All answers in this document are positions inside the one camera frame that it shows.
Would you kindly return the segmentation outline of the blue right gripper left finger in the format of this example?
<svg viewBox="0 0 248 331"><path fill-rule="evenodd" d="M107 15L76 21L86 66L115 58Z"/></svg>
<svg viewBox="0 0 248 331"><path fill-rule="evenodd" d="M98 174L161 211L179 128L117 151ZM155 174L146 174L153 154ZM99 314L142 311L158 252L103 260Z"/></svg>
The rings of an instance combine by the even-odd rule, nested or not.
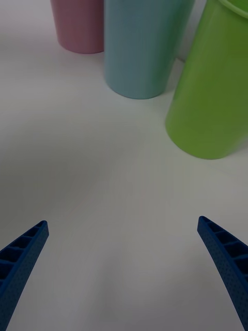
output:
<svg viewBox="0 0 248 331"><path fill-rule="evenodd" d="M1 250L0 330L7 329L48 237L48 223L42 220Z"/></svg>

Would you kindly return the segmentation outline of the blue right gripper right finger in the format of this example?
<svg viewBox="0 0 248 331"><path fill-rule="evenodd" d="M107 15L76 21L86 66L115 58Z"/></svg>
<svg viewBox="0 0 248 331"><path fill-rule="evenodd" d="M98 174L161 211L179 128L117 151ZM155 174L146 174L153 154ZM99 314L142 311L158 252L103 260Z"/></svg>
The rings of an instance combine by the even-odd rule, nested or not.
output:
<svg viewBox="0 0 248 331"><path fill-rule="evenodd" d="M197 232L224 282L244 330L248 330L248 246L205 216Z"/></svg>

